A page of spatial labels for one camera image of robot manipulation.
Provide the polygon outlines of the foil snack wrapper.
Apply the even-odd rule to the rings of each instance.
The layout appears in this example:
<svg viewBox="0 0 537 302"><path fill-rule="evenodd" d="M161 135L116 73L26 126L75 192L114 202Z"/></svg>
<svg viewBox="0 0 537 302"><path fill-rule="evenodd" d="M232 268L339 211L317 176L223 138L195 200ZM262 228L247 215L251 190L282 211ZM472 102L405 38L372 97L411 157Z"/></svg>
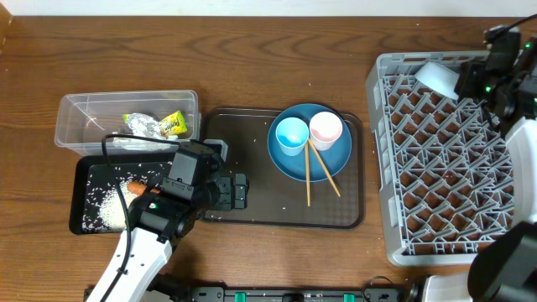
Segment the foil snack wrapper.
<svg viewBox="0 0 537 302"><path fill-rule="evenodd" d="M165 139L188 132L188 127L181 111L173 112L160 120L138 112L123 114L122 118L129 133L135 136Z"/></svg>

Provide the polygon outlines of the orange carrot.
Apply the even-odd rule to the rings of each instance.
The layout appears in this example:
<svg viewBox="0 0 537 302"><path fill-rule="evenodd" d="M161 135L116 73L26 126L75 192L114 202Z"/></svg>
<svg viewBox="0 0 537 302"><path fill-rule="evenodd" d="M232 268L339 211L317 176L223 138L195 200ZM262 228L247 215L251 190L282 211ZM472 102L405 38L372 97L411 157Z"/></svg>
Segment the orange carrot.
<svg viewBox="0 0 537 302"><path fill-rule="evenodd" d="M147 185L137 181L131 181L127 184L127 189L135 195L142 195L146 191Z"/></svg>

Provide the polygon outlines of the white tissue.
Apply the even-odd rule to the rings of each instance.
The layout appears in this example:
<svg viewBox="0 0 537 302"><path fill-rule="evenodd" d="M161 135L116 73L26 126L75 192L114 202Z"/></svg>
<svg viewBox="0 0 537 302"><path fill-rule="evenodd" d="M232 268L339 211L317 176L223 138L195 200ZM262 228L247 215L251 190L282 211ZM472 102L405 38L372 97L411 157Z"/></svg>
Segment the white tissue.
<svg viewBox="0 0 537 302"><path fill-rule="evenodd" d="M128 134L144 138L155 138L158 140L177 140L179 137L177 135L170 135L165 137L161 134L159 130L154 129L135 129L132 130L129 127L122 128L119 134ZM171 145L167 143L155 143L144 141L134 138L113 138L112 145L114 147L123 148L130 151L159 151L170 148Z"/></svg>

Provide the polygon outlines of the light blue bowl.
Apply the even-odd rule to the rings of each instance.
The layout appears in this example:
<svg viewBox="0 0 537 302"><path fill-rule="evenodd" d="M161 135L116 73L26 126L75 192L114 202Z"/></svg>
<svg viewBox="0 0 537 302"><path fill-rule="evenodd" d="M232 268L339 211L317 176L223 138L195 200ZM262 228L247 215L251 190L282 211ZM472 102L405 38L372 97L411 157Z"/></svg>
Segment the light blue bowl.
<svg viewBox="0 0 537 302"><path fill-rule="evenodd" d="M459 98L455 92L459 74L435 62L428 62L414 75L421 84L452 100Z"/></svg>

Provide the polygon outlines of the white rice pile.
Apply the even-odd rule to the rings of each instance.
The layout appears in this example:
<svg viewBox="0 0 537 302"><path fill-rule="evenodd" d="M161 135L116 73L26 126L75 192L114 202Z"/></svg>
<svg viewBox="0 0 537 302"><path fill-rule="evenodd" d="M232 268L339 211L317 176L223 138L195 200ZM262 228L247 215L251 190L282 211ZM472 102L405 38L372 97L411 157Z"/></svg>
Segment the white rice pile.
<svg viewBox="0 0 537 302"><path fill-rule="evenodd" d="M149 181L167 175L170 168L170 161L115 166L114 175L120 184L126 205L129 206L137 197L128 191L129 182L137 181L146 185ZM92 165L83 185L81 232L83 234L121 232L125 227L123 209L107 166Z"/></svg>

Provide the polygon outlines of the light blue cup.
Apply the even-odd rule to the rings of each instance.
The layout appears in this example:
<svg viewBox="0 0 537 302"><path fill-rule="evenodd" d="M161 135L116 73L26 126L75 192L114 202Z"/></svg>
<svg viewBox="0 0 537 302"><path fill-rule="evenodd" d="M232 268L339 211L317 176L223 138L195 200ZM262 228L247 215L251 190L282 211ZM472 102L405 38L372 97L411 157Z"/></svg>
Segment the light blue cup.
<svg viewBox="0 0 537 302"><path fill-rule="evenodd" d="M310 136L308 125L297 117L287 117L278 123L275 136L282 152L296 156L304 148Z"/></svg>

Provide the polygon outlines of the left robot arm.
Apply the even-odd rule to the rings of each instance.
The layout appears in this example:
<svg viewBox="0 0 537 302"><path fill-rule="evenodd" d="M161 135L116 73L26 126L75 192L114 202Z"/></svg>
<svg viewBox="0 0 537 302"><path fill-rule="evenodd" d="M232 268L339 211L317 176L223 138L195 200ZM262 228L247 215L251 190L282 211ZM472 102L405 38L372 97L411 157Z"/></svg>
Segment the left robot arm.
<svg viewBox="0 0 537 302"><path fill-rule="evenodd" d="M126 227L90 301L140 301L201 215L246 208L248 177L225 174L225 142L191 140L177 146L168 175L128 186L136 197L122 205Z"/></svg>

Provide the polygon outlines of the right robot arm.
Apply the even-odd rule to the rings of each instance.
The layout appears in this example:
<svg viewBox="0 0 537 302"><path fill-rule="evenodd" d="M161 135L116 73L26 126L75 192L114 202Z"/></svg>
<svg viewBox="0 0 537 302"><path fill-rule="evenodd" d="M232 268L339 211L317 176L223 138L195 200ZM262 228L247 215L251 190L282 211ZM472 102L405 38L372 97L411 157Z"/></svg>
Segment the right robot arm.
<svg viewBox="0 0 537 302"><path fill-rule="evenodd" d="M484 60L454 72L425 64L416 79L443 96L482 100L499 120L513 166L512 227L474 258L467 273L426 279L423 301L536 299L536 39L521 41L517 24L485 30Z"/></svg>

